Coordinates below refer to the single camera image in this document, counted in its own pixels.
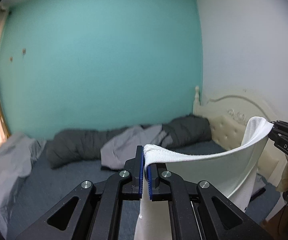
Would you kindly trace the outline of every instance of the teal wall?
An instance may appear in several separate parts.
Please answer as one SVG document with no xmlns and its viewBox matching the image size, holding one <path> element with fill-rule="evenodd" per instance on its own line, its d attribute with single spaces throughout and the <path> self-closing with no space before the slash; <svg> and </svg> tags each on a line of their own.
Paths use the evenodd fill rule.
<svg viewBox="0 0 288 240">
<path fill-rule="evenodd" d="M 28 0 L 11 11 L 0 100 L 12 133 L 51 138 L 192 111 L 203 64 L 196 0 Z"/>
</svg>

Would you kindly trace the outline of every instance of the bed headboard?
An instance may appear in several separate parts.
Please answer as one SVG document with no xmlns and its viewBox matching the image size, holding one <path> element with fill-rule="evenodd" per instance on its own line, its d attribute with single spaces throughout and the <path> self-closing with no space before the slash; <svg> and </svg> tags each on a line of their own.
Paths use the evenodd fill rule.
<svg viewBox="0 0 288 240">
<path fill-rule="evenodd" d="M 195 87 L 193 114 L 206 117 L 211 126 L 212 139 L 225 150 L 241 145 L 248 120 L 253 116 L 276 121 L 278 117 L 266 101 L 252 91 L 229 91 L 210 96 L 200 104 L 200 89 Z M 258 162 L 259 173 L 277 186 L 287 160 L 283 152 L 268 140 Z"/>
</svg>

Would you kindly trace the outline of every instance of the triangular cutout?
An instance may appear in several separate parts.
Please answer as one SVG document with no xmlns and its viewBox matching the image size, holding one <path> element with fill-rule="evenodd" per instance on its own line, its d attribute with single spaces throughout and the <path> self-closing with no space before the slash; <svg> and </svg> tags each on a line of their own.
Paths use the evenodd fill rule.
<svg viewBox="0 0 288 240">
<path fill-rule="evenodd" d="M 64 231 L 67 228 L 78 200 L 78 197 L 72 197 L 64 206 L 57 210 L 54 215 L 47 219 L 47 224 Z"/>
<path fill-rule="evenodd" d="M 225 230 L 230 230 L 243 223 L 243 220 L 218 197 L 212 197 L 212 201 Z"/>
</svg>

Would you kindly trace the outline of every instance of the white wall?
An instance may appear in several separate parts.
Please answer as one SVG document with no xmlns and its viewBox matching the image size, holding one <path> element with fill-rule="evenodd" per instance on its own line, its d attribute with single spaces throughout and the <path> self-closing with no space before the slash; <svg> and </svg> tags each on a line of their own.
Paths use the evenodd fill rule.
<svg viewBox="0 0 288 240">
<path fill-rule="evenodd" d="M 288 0 L 197 0 L 203 94 L 252 89 L 288 121 Z"/>
</svg>

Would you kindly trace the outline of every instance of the metal screw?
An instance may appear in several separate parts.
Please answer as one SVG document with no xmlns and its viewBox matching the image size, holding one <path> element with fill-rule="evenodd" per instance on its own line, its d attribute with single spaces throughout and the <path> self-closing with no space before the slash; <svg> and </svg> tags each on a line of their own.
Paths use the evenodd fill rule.
<svg viewBox="0 0 288 240">
<path fill-rule="evenodd" d="M 209 186 L 210 184 L 205 180 L 200 182 L 200 187 L 202 188 L 208 188 Z"/>
<path fill-rule="evenodd" d="M 168 177 L 170 177 L 172 175 L 172 173 L 170 172 L 170 171 L 163 171 L 162 172 L 162 176 L 164 177 L 164 178 L 168 178 Z"/>
<path fill-rule="evenodd" d="M 129 172 L 128 171 L 121 171 L 120 173 L 119 173 L 119 175 L 121 176 L 121 177 L 128 177 L 128 175 L 129 175 Z"/>
<path fill-rule="evenodd" d="M 92 183 L 89 180 L 82 182 L 82 188 L 89 188 L 92 185 Z"/>
</svg>

